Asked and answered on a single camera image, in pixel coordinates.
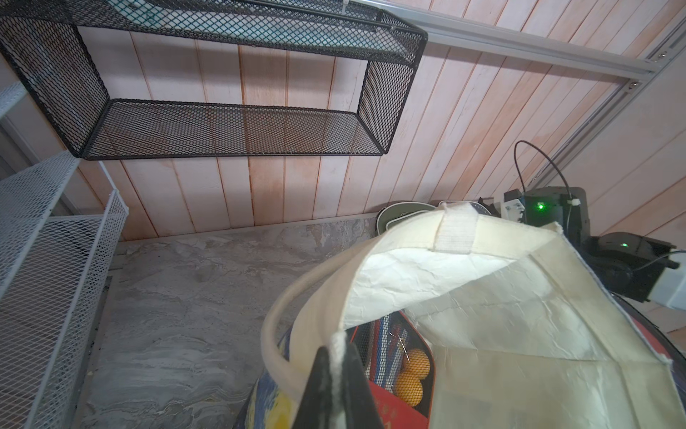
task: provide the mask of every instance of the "metal track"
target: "metal track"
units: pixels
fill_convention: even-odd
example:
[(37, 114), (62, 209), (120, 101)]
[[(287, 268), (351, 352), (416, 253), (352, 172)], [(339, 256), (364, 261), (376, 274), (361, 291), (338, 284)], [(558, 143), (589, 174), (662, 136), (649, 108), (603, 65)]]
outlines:
[[(660, 45), (648, 54), (648, 58), (656, 64), (660, 64), (661, 70), (664, 70), (677, 55), (686, 55), (684, 48), (686, 48), (686, 18), (670, 32), (669, 36)], [(630, 80), (605, 100), (603, 105), (593, 112), (560, 149), (551, 155), (552, 160), (555, 161), (560, 170), (567, 167), (584, 148), (591, 144), (593, 139), (629, 105), (631, 100), (635, 99), (638, 94), (647, 88), (650, 81), (658, 74), (656, 73), (651, 76), (647, 82)], [(556, 176), (557, 172), (548, 164), (534, 176), (527, 188), (533, 189), (546, 186)]]
[(662, 67), (660, 62), (627, 58), (597, 49), (484, 25), (382, 0), (356, 1), (386, 9), (423, 28), (429, 34), (429, 42), (442, 45), (458, 46), (574, 69), (596, 71), (640, 82), (650, 80)]

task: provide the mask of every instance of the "wooden plank wall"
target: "wooden plank wall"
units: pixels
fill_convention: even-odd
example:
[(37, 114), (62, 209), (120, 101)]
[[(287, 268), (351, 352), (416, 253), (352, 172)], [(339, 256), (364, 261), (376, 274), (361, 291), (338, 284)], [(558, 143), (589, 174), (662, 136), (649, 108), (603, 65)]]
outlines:
[[(686, 5), (686, 0), (400, 2), (632, 57), (641, 57), (663, 37)], [(117, 30), (80, 31), (111, 97), (355, 111), (366, 66)], [(131, 208), (127, 240), (372, 212), (399, 200), (487, 197), (515, 182), (511, 151), (517, 139), (555, 151), (617, 85), (597, 73), (429, 44), (390, 153), (380, 158), (159, 159), (107, 166)], [(49, 144), (57, 147), (54, 136)], [(520, 154), (527, 177), (542, 166), (533, 155)], [(102, 205), (106, 182), (97, 168), (83, 162), (80, 177), (90, 201), (85, 207)]]
[[(563, 170), (586, 190), (593, 234), (626, 231), (686, 248), (684, 76), (682, 53)], [(686, 349), (686, 312), (634, 304)]]

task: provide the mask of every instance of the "cream canvas bag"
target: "cream canvas bag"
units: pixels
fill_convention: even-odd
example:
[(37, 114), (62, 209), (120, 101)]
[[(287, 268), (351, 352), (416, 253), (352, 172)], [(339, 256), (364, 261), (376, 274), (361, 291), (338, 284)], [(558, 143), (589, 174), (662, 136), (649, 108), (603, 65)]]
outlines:
[[(298, 313), (289, 361), (274, 338)], [(431, 348), (431, 428), (686, 428), (670, 362), (601, 287), (557, 224), (441, 207), (303, 275), (267, 315), (266, 369), (292, 402), (331, 335), (403, 310)]]

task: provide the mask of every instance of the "black wire mesh shelf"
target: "black wire mesh shelf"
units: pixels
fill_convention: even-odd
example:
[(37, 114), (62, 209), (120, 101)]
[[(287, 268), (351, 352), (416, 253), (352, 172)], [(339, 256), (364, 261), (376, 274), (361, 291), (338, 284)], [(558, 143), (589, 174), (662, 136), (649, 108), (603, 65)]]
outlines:
[[(111, 100), (77, 25), (367, 60), (356, 112)], [(337, 0), (10, 0), (0, 50), (74, 156), (388, 153), (427, 35)]]

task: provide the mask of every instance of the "bag strap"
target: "bag strap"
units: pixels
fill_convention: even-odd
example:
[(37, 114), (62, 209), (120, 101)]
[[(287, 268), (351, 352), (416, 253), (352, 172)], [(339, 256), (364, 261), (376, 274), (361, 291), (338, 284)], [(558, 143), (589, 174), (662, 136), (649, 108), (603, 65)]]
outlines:
[(295, 298), (353, 259), (363, 245), (365, 242), (358, 243), (300, 276), (279, 295), (264, 318), (260, 333), (262, 361), (276, 385), (295, 402), (300, 402), (305, 392), (307, 375), (293, 368), (292, 364), (281, 355), (277, 346), (276, 327), (279, 325), (283, 311)]
[(442, 202), (439, 209), (445, 211), (434, 241), (434, 251), (468, 255), (474, 246), (476, 222), (479, 214), (468, 202), (448, 205)]

